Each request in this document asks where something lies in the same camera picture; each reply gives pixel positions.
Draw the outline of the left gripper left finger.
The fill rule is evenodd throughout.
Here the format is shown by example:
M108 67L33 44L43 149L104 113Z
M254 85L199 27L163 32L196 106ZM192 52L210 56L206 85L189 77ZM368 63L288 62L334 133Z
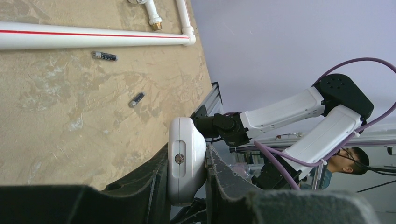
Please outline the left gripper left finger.
M27 185L0 188L3 224L167 224L168 148L108 184Z

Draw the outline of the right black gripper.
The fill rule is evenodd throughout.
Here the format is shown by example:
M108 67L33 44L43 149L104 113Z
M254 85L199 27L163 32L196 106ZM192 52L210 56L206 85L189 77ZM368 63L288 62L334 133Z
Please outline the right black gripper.
M223 117L222 114L216 113L213 116L202 115L195 116L193 123L196 129L204 136L204 138L217 138L220 136L219 128L215 126L215 123L220 121Z

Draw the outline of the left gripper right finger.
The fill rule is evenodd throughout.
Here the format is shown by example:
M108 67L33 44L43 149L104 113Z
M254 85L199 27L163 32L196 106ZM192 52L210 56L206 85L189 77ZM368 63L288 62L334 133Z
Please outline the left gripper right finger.
M379 224L369 202L347 191L263 190L206 149L209 224Z

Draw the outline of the white remote control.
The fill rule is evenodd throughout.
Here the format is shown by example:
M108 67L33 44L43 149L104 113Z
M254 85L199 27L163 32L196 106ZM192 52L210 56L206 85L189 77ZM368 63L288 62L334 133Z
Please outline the white remote control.
M187 117L170 123L168 140L167 196L173 206L189 206L204 185L206 141Z

